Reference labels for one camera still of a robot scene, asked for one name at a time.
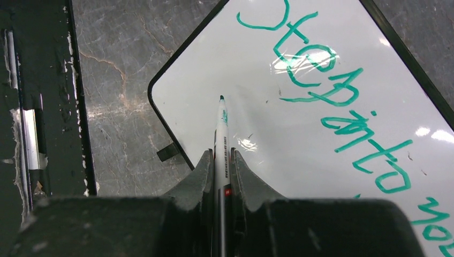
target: whiteboard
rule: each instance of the whiteboard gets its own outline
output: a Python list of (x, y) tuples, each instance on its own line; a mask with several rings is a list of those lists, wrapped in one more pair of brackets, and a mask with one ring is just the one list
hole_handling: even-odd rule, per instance
[(188, 160), (213, 147), (222, 94), (231, 147), (276, 191), (391, 200), (427, 256), (453, 256), (454, 133), (397, 54), (401, 42), (391, 45), (395, 33), (385, 37), (375, 23), (390, 31), (375, 6), (221, 5), (150, 83), (152, 105)]

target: marble floor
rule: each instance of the marble floor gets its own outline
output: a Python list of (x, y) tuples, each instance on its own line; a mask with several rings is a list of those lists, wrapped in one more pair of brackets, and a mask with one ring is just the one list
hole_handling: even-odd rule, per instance
[[(454, 2), (374, 1), (453, 108)], [(73, 0), (98, 195), (160, 195), (190, 172), (157, 158), (171, 139), (147, 87), (217, 2)]]

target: black metal frame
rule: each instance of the black metal frame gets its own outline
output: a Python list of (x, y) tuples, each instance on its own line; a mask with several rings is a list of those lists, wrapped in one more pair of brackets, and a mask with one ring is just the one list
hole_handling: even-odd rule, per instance
[[(30, 170), (26, 167), (27, 177), (20, 178), (16, 177), (13, 164), (0, 163), (3, 169), (0, 179), (4, 180), (0, 190), (0, 203), (7, 207), (5, 218), (0, 221), (4, 234), (0, 238), (4, 245), (8, 245), (5, 240), (13, 239), (20, 227), (23, 204), (18, 188), (13, 184), (14, 179), (21, 179), (26, 183), (26, 190), (30, 194), (29, 205), (32, 199), (35, 202), (42, 197), (42, 192), (47, 196), (82, 196), (88, 188), (90, 195), (96, 195), (96, 186), (71, 0), (46, 0), (42, 3), (34, 0), (1, 0), (0, 11), (2, 37), (5, 31), (14, 33), (15, 54), (21, 64), (18, 69), (19, 94), (5, 83), (2, 76), (0, 86), (9, 88), (14, 95), (5, 95), (3, 90), (0, 92), (1, 98), (14, 98), (18, 106), (20, 100), (20, 106), (25, 110), (35, 109), (39, 149), (49, 158), (48, 166), (44, 170)], [(78, 75), (75, 92), (72, 77), (64, 71), (64, 60), (71, 57), (66, 39), (68, 32), (74, 51), (73, 65)], [(70, 100), (62, 97), (74, 93), (77, 94), (78, 104), (74, 97)], [(36, 107), (38, 104), (35, 100), (39, 97), (42, 97), (43, 111)], [(2, 156), (6, 153), (9, 158), (14, 155), (16, 145), (11, 128), (13, 121), (9, 110), (2, 106), (0, 111), (2, 118), (8, 118), (2, 119), (2, 124), (11, 122), (9, 127), (1, 127)], [(66, 116), (67, 111), (73, 115)], [(77, 111), (80, 123), (76, 118)], [(82, 163), (84, 156), (86, 168)], [(37, 182), (42, 187), (34, 194), (34, 189), (38, 187)], [(4, 250), (7, 249), (0, 249), (0, 255), (3, 255)]]
[[(221, 0), (213, 10), (206, 16), (206, 18), (202, 21), (202, 23), (195, 29), (195, 31), (186, 39), (186, 41), (181, 45), (181, 47), (175, 52), (175, 54), (166, 62), (166, 64), (159, 70), (159, 72), (152, 78), (148, 85), (148, 100), (153, 107), (153, 110), (158, 115), (159, 119), (161, 120), (162, 124), (164, 125), (165, 129), (169, 133), (170, 137), (177, 145), (178, 149), (180, 150), (183, 158), (189, 165), (189, 167), (193, 170), (194, 165), (187, 157), (186, 153), (184, 152), (183, 148), (181, 147), (180, 143), (178, 142), (177, 138), (170, 130), (168, 124), (165, 122), (164, 117), (162, 117), (161, 113), (159, 112), (158, 108), (156, 107), (153, 97), (152, 97), (152, 90), (154, 84), (161, 78), (161, 76), (167, 71), (167, 69), (175, 62), (176, 59), (186, 50), (186, 48), (192, 43), (192, 41), (202, 32), (203, 29), (211, 22), (211, 20), (216, 17), (216, 15), (222, 11), (222, 8), (226, 5), (229, 0)], [(451, 129), (454, 130), (454, 112), (452, 111), (451, 107), (448, 105), (446, 100), (443, 98), (441, 93), (426, 75), (425, 71), (416, 61), (416, 59), (412, 56), (408, 48), (405, 46), (404, 42), (400, 39), (399, 35), (397, 35), (396, 31), (392, 28), (391, 24), (386, 20), (380, 9), (372, 0), (359, 0), (361, 4), (364, 6), (366, 11), (375, 21), (379, 29), (388, 39), (391, 46), (395, 49), (401, 60), (404, 62), (405, 66), (407, 66), (408, 70), (412, 73), (415, 77), (421, 88), (424, 90), (426, 95), (430, 98), (434, 106), (440, 112), (442, 117), (446, 120), (449, 124)]]

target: whiteboard frame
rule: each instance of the whiteboard frame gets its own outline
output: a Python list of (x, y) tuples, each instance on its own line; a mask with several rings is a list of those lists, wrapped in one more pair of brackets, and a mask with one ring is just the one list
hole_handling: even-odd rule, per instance
[[(441, 116), (444, 118), (446, 123), (454, 131), (454, 111), (451, 109), (447, 101), (444, 99), (442, 94), (438, 91), (432, 81), (429, 79), (429, 76), (425, 73), (413, 55), (410, 53), (409, 49), (406, 47), (405, 43), (400, 39), (399, 35), (392, 28), (391, 24), (386, 20), (383, 13), (380, 11), (378, 6), (373, 2), (373, 0), (358, 0), (366, 11), (369, 13), (370, 17), (374, 20), (375, 24), (378, 26), (383, 35), (387, 38), (394, 51), (400, 57), (402, 62), (405, 64), (407, 69), (416, 79), (422, 90), (426, 93), (429, 99), (432, 101), (432, 104), (439, 111)], [(173, 134), (172, 130), (169, 128), (164, 117), (159, 112), (157, 106), (153, 101), (152, 90), (153, 86), (161, 78), (161, 76), (167, 71), (167, 69), (178, 59), (178, 57), (186, 50), (186, 48), (195, 40), (195, 38), (205, 29), (205, 27), (217, 16), (219, 12), (222, 11), (224, 6), (229, 2), (229, 0), (221, 0), (213, 10), (204, 18), (200, 25), (194, 30), (194, 32), (183, 42), (180, 48), (170, 57), (170, 59), (164, 64), (164, 66), (157, 72), (157, 74), (152, 78), (148, 84), (148, 101), (152, 105), (153, 110), (157, 114), (159, 120), (164, 125), (165, 130), (168, 132), (170, 138), (177, 146), (181, 155), (183, 156), (186, 163), (189, 165), (191, 170), (194, 169), (194, 164), (186, 155), (186, 152), (181, 147), (181, 144), (178, 142), (177, 138)]]

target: marker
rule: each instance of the marker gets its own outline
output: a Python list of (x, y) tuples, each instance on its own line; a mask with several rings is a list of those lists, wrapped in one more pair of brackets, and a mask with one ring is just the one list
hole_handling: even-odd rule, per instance
[(224, 97), (219, 100), (214, 132), (214, 226), (211, 255), (232, 256), (230, 238), (233, 226), (232, 188), (230, 186), (230, 145), (227, 108)]

